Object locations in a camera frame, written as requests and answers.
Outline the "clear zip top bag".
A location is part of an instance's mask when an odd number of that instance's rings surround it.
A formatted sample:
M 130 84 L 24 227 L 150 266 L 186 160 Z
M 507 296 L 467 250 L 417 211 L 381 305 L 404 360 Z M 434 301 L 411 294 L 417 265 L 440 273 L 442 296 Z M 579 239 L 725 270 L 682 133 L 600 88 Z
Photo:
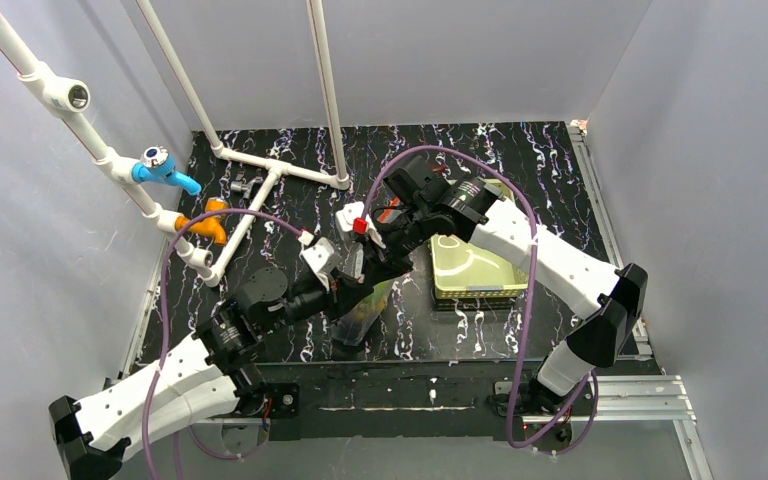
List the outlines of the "clear zip top bag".
M 330 330 L 332 339 L 346 346 L 359 346 L 387 307 L 394 283 L 388 280 L 377 284 L 370 296 L 335 321 Z

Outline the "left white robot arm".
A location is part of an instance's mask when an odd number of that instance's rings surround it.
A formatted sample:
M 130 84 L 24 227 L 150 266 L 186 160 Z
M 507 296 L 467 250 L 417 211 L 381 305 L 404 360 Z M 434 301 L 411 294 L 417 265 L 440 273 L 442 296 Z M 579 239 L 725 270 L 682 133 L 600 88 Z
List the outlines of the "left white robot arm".
M 50 404 L 67 477 L 110 479 L 155 439 L 217 415 L 271 411 L 288 387 L 255 364 L 266 337 L 320 313 L 337 320 L 411 268 L 370 261 L 358 276 L 333 269 L 325 283 L 309 268 L 295 281 L 274 267 L 257 270 L 157 361 L 94 395 Z

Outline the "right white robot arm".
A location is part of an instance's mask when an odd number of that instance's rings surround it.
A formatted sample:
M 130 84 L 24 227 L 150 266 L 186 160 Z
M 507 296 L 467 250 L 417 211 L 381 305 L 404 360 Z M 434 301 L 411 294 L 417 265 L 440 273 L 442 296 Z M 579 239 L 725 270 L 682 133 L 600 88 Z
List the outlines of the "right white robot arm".
M 544 358 L 514 402 L 529 409 L 556 406 L 596 368 L 612 367 L 642 313 L 646 270 L 616 267 L 575 248 L 538 223 L 525 197 L 511 200 L 497 185 L 466 175 L 450 182 L 435 172 L 421 147 L 390 161 L 370 192 L 386 185 L 400 214 L 377 224 L 388 263 L 405 258 L 434 235 L 455 236 L 489 251 L 542 284 L 578 317 L 578 324 Z

